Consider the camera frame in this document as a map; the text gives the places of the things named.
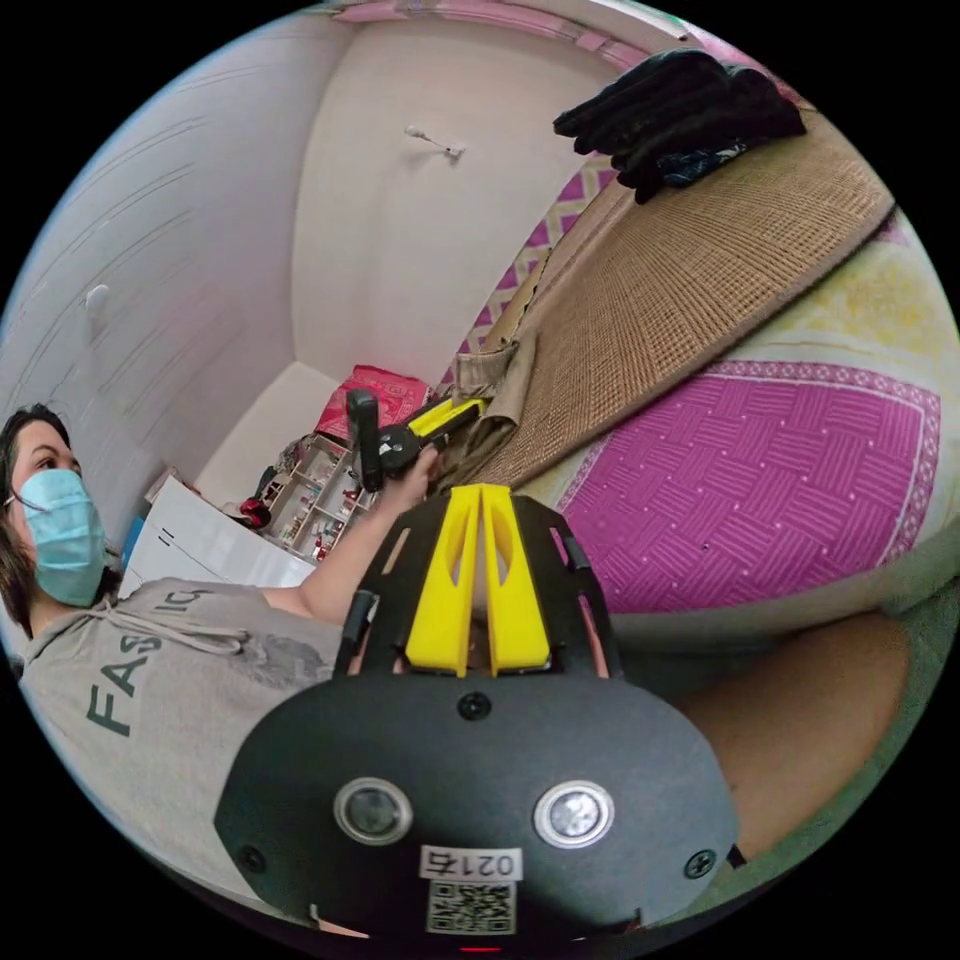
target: yellow bracket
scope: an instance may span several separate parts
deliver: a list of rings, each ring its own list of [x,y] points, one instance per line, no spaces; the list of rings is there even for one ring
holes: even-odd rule
[[[455,417],[459,417],[471,407],[477,408],[477,415],[479,416],[486,409],[486,406],[486,400],[467,400],[464,403],[460,403],[455,406],[453,399],[451,398],[449,400],[444,400],[442,403],[438,403],[435,407],[431,407],[426,411],[426,413],[423,413],[414,420],[411,420],[407,426],[418,437],[426,437],[435,430],[442,429],[448,421],[453,420]]]
[[[510,488],[481,484],[480,489],[491,671],[496,677],[504,670],[542,669],[550,659],[550,645]],[[498,555],[507,568],[502,582]]]
[[[479,530],[480,487],[454,487],[407,639],[407,659],[416,670],[467,674]]]
[[[414,670],[467,674],[481,513],[491,672],[496,677],[549,663],[550,645],[510,488],[471,484],[450,493],[407,639],[405,652]],[[506,567],[502,580],[500,561]]]

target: woven straw mat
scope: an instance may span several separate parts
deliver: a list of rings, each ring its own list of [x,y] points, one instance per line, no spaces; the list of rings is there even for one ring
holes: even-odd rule
[[[613,181],[557,245],[523,417],[474,482],[520,486],[714,360],[868,240],[893,198],[840,132],[739,157],[638,206]]]

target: red bag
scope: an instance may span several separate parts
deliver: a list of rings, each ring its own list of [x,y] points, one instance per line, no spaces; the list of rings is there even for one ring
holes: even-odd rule
[[[430,387],[422,380],[401,377],[378,367],[356,366],[353,373],[333,392],[314,428],[316,433],[329,433],[349,441],[347,423],[347,392],[363,387],[376,394],[380,401],[380,426],[400,423],[420,409],[426,402]]]

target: blue face mask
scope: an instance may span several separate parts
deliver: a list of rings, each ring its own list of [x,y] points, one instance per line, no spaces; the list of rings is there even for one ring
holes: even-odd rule
[[[37,551],[37,585],[71,607],[93,603],[107,565],[100,514],[72,470],[41,470],[20,490]]]

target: woman's arm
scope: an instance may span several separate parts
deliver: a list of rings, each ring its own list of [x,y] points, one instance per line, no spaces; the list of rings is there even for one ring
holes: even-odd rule
[[[377,506],[358,520],[336,549],[298,587],[266,587],[270,606],[324,623],[342,624],[353,595],[400,515],[421,503],[437,451],[428,447],[402,480],[388,483]]]
[[[733,791],[744,857],[801,826],[869,760],[897,713],[909,662],[905,628],[864,614],[801,634],[677,704]]]

